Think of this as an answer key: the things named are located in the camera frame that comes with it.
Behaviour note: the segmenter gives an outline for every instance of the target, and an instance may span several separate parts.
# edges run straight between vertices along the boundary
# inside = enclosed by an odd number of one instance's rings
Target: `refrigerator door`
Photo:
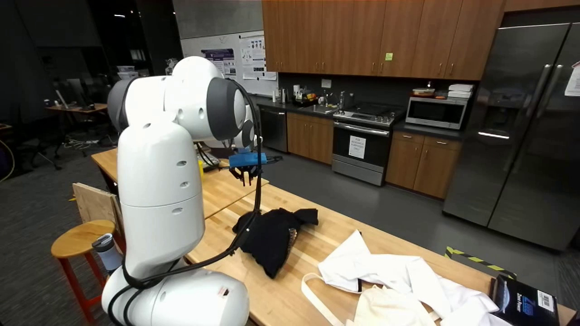
[[[447,214],[488,226],[568,29],[570,24],[499,29]]]
[[[580,228],[580,98],[564,96],[580,65],[573,24],[490,226],[564,250]]]

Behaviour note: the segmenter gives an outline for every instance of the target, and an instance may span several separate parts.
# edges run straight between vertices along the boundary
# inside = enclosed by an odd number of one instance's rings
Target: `refrigerator handle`
[[[559,63],[559,65],[555,67],[555,73],[552,74],[552,80],[550,80],[550,83],[548,83],[544,100],[541,102],[537,118],[541,118],[541,116],[546,112],[548,102],[550,102],[552,94],[555,92],[555,87],[557,87],[557,83],[559,83],[559,78],[561,78],[563,71],[564,71],[564,65]]]
[[[534,109],[537,107],[537,103],[541,100],[541,94],[543,94],[543,89],[546,85],[546,80],[550,76],[550,71],[552,71],[552,63],[546,63],[544,69],[543,69],[541,80],[537,83],[537,89],[534,91],[534,96],[532,96],[532,102],[528,105],[526,116],[532,116]]]

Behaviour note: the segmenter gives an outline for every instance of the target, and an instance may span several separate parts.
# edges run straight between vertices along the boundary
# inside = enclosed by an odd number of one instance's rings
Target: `chair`
[[[73,183],[73,192],[82,225],[62,234],[53,243],[51,254],[61,263],[88,322],[93,324],[91,310],[95,306],[100,306],[100,294],[95,297],[88,297],[84,294],[80,281],[71,266],[71,259],[84,257],[90,263],[102,290],[106,286],[106,275],[100,272],[93,255],[93,243],[106,234],[115,234],[119,245],[126,248],[120,223],[122,216],[117,196],[109,192],[84,183]]]

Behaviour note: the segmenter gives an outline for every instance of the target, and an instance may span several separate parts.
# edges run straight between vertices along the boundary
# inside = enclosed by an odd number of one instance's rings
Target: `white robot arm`
[[[166,277],[204,237],[193,141],[235,140],[253,118],[245,91],[191,56],[173,76],[119,83],[109,116],[126,129],[119,187],[128,254],[102,294],[104,310],[122,324],[245,324],[249,299],[240,281],[202,268]]]

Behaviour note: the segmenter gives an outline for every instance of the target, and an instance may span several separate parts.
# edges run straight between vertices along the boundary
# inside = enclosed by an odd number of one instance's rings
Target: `stool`
[[[93,243],[102,237],[104,234],[113,234],[115,223],[109,219],[95,219],[82,223],[66,234],[62,234],[51,248],[53,257],[61,263],[62,270],[66,272],[66,277],[75,292],[77,303],[80,304],[88,322],[93,322],[91,308],[99,306],[102,303],[102,295],[86,297],[86,294],[80,288],[80,283],[71,268],[70,259],[73,257],[86,257],[97,281],[100,286],[106,286],[106,277],[100,272],[95,257],[93,257]]]

